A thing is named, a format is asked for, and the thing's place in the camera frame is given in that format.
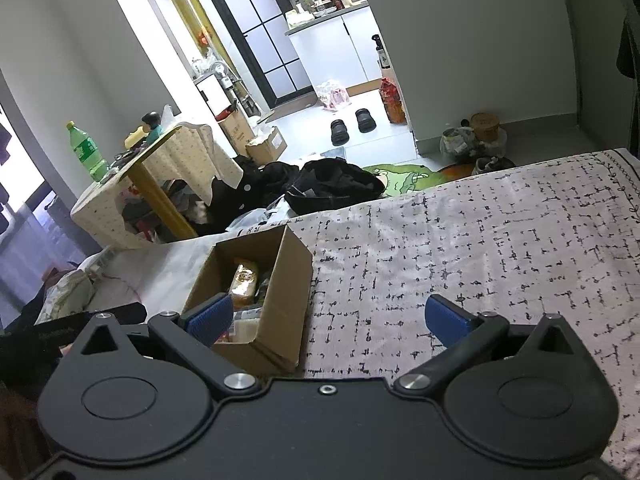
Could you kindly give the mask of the white snack packet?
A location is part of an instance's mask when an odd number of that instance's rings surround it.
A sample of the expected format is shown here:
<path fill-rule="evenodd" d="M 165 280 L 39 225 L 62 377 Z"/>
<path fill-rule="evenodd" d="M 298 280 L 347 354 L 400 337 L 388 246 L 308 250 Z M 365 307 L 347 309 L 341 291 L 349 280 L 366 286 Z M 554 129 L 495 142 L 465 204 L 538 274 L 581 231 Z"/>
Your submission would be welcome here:
<path fill-rule="evenodd" d="M 261 317 L 262 308 L 236 311 L 230 327 L 217 339 L 217 344 L 247 344 L 253 341 Z"/>

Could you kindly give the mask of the yellow orange snack packet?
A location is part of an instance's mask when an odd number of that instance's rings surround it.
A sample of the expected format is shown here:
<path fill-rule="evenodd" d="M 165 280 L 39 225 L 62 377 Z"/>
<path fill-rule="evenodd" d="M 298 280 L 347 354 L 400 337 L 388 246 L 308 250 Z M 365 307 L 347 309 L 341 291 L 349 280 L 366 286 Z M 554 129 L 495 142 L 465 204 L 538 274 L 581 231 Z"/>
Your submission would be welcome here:
<path fill-rule="evenodd" d="M 258 284 L 258 265 L 245 259 L 235 259 L 235 271 L 229 287 L 234 310 L 241 310 L 253 303 Z"/>

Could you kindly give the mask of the patterned bed sheet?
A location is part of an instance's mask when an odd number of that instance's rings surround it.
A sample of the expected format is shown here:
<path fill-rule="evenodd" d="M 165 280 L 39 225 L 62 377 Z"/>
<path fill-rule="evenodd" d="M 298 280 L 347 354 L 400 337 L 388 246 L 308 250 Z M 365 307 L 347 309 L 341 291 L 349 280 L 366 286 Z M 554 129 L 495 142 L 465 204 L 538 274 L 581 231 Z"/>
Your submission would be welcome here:
<path fill-rule="evenodd" d="M 40 479 L 627 479 L 639 434 L 639 176 L 620 151 L 451 182 L 288 226 L 312 258 L 303 347 L 258 393 L 213 396 L 114 318 L 47 383 Z M 217 235 L 122 261 L 186 312 Z M 509 333 L 440 393 L 398 393 L 444 346 L 437 294 Z"/>

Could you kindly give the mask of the green floor mat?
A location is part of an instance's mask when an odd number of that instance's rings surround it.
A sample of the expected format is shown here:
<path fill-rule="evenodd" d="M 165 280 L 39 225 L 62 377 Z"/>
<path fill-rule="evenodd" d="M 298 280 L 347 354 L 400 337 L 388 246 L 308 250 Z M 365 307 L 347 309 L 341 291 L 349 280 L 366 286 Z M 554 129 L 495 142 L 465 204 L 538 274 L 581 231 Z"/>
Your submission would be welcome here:
<path fill-rule="evenodd" d="M 383 197 L 396 197 L 447 183 L 446 176 L 422 165 L 373 165 L 364 167 L 383 183 Z"/>

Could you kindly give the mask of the black clothes pile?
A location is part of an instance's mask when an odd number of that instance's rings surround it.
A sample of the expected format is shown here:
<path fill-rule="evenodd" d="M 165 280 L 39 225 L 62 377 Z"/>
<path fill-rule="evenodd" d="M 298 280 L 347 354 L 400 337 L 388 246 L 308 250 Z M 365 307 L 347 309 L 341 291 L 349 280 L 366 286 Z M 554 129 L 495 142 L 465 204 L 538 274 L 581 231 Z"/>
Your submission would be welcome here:
<path fill-rule="evenodd" d="M 243 170 L 236 188 L 219 179 L 212 182 L 208 206 L 214 225 L 225 229 L 241 214 L 268 208 L 285 200 L 294 214 L 314 214 L 378 200 L 385 191 L 378 177 L 342 158 L 322 158 L 294 166 L 270 162 L 258 167 L 244 156 L 234 161 Z"/>

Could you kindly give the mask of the plastic bag on floor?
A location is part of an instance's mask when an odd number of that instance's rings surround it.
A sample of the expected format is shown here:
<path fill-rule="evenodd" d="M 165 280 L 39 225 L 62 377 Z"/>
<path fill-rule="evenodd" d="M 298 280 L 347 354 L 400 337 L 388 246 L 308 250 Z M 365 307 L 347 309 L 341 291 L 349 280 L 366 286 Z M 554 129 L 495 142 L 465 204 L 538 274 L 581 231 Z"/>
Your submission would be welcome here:
<path fill-rule="evenodd" d="M 446 129 L 439 138 L 440 154 L 455 160 L 473 158 L 478 153 L 478 142 L 471 127 Z"/>

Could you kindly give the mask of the small cardboard box on floor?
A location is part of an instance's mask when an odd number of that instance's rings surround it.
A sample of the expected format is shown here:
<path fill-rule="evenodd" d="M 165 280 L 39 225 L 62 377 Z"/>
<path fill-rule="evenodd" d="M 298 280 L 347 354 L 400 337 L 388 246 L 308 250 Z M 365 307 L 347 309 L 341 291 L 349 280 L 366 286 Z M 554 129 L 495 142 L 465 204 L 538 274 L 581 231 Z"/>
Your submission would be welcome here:
<path fill-rule="evenodd" d="M 276 162 L 288 144 L 277 126 L 266 125 L 254 139 L 246 144 L 247 156 L 257 165 L 265 166 Z"/>

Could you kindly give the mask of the green soda bottle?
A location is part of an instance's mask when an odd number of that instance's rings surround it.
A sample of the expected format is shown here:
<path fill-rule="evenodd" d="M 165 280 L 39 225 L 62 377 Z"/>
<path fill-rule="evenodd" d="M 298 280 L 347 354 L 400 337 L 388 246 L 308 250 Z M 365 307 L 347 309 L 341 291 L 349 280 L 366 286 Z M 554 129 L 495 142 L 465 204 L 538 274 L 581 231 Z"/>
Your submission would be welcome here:
<path fill-rule="evenodd" d="M 90 174 L 94 182 L 100 182 L 107 174 L 108 163 L 93 138 L 84 130 L 79 129 L 74 122 L 68 122 L 66 129 L 70 135 L 70 147 L 81 166 Z"/>

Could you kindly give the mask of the brown jar on floor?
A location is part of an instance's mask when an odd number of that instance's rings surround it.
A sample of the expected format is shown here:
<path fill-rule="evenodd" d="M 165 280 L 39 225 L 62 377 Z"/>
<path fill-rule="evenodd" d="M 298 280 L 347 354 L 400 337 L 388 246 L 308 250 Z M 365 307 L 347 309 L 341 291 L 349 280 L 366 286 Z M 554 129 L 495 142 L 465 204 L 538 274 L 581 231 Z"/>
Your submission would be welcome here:
<path fill-rule="evenodd" d="M 500 122 L 497 115 L 480 112 L 474 114 L 470 119 L 470 127 L 480 142 L 496 142 L 499 137 Z"/>

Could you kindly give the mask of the right black shoe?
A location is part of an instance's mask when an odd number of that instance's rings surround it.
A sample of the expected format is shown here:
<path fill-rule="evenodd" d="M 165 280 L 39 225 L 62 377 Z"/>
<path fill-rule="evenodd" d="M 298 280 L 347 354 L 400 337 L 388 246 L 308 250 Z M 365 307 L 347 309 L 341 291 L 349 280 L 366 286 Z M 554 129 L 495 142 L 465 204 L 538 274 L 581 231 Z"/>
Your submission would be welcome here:
<path fill-rule="evenodd" d="M 375 119 L 372 117 L 370 110 L 360 108 L 355 113 L 358 130 L 361 133 L 368 133 L 376 128 Z"/>

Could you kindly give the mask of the black shoe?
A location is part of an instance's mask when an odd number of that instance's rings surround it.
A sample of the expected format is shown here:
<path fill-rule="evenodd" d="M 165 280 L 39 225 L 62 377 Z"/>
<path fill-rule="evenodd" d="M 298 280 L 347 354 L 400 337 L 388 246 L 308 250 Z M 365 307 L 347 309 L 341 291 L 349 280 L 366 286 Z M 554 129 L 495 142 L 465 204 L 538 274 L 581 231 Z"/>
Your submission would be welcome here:
<path fill-rule="evenodd" d="M 335 119 L 331 122 L 330 130 L 333 146 L 342 146 L 349 141 L 348 129 L 341 119 Z"/>
<path fill-rule="evenodd" d="M 358 130 L 361 133 L 368 133 L 376 128 L 375 119 L 372 117 L 370 110 L 360 108 L 355 113 Z"/>

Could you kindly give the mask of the left black shoe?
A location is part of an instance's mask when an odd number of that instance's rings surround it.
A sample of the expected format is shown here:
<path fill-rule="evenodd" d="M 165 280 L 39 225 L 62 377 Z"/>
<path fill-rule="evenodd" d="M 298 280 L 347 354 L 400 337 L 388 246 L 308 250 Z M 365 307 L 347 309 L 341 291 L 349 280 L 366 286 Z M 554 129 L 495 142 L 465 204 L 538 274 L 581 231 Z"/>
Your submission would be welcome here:
<path fill-rule="evenodd" d="M 333 146 L 342 146 L 349 141 L 348 129 L 341 119 L 335 119 L 331 122 L 330 130 Z"/>

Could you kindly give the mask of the white kitchen cabinet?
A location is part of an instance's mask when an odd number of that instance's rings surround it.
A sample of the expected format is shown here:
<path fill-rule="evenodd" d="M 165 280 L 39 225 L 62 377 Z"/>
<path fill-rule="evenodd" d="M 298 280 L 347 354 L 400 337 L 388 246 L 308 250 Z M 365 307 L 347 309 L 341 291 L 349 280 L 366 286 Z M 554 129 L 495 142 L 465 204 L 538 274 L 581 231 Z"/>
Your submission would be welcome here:
<path fill-rule="evenodd" d="M 299 61 L 315 92 L 334 82 L 344 89 L 382 78 L 378 51 L 372 39 L 379 35 L 370 6 L 352 6 L 288 30 Z"/>

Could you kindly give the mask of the black framed glass door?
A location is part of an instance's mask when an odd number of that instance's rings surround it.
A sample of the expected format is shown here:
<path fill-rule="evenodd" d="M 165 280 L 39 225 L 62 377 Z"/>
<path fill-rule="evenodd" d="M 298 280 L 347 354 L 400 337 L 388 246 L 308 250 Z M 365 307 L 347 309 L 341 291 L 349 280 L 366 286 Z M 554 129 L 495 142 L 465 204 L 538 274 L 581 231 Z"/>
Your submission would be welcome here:
<path fill-rule="evenodd" d="M 212 1 L 269 107 L 311 92 L 278 0 Z"/>

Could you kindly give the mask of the red bag by wall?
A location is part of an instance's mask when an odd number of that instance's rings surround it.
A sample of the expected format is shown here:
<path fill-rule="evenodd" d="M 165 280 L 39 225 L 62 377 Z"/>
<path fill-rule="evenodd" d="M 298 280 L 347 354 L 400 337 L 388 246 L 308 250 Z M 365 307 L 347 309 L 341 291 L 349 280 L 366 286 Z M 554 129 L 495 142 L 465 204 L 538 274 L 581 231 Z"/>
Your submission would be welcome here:
<path fill-rule="evenodd" d="M 407 118 L 396 84 L 388 78 L 382 78 L 378 93 L 380 94 L 388 120 L 396 125 L 405 124 Z"/>

